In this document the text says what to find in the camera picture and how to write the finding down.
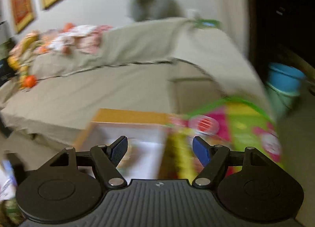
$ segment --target beige bedsheet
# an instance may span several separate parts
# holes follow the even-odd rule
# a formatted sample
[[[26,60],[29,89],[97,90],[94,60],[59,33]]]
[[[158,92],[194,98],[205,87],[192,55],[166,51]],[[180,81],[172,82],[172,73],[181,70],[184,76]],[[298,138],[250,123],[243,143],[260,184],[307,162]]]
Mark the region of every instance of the beige bedsheet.
[[[191,64],[130,64],[42,80],[12,96],[1,114],[8,126],[71,144],[100,108],[187,113],[221,95]]]
[[[262,82],[229,37],[194,28],[184,18],[106,32],[98,55],[44,54],[32,72],[44,80],[28,92],[14,94],[13,81],[1,87],[1,114],[11,127],[64,144],[75,140],[99,108],[187,113],[225,94],[271,115]]]

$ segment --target blanket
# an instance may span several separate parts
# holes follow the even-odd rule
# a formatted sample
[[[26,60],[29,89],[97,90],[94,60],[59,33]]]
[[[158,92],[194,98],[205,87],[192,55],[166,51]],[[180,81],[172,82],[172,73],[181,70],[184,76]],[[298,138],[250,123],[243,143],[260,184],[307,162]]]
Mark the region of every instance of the blanket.
[[[71,28],[68,32],[59,34],[47,46],[48,49],[70,54],[71,47],[75,46],[83,53],[96,54],[101,42],[101,35],[113,27],[108,25],[80,25]]]
[[[261,80],[231,39],[216,28],[196,28],[185,18],[135,23],[105,32],[97,54],[87,55],[78,50],[67,57],[58,52],[43,54],[34,60],[31,74],[47,79],[100,66],[173,59],[199,66],[227,95],[240,96],[272,115]]]

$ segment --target orange ball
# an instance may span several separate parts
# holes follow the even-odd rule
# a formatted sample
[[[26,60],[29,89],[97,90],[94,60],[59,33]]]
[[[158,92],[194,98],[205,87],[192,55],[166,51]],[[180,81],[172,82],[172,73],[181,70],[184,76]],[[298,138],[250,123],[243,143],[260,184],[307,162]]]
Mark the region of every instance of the orange ball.
[[[70,29],[74,28],[75,25],[73,23],[66,23],[63,27],[63,32],[68,32]]]
[[[36,84],[37,84],[37,79],[34,75],[27,76],[23,83],[23,85],[28,88],[32,88]]]

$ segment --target bucket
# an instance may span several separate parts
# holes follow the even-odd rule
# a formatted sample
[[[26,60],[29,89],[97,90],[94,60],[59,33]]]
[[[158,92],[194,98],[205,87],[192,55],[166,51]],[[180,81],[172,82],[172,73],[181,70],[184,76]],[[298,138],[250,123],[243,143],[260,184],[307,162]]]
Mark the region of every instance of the bucket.
[[[291,110],[295,99],[300,96],[298,91],[280,91],[270,83],[267,83],[267,93],[277,120]]]
[[[300,89],[301,80],[305,78],[302,71],[280,63],[269,65],[268,82],[282,92],[292,92]]]

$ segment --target floor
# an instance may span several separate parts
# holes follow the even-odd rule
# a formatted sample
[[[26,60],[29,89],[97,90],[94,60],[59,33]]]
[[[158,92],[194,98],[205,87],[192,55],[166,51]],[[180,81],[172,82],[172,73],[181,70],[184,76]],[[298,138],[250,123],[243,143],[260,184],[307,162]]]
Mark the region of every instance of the floor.
[[[279,121],[278,134],[283,148],[285,170],[304,190],[304,202],[297,220],[315,226],[315,96],[301,91],[297,108]]]
[[[297,108],[278,123],[286,171],[304,189],[304,203],[297,220],[306,227],[315,226],[315,96],[303,89]],[[8,139],[0,134],[0,152],[17,152],[28,169],[36,169],[60,148],[48,148],[43,139],[14,132]]]

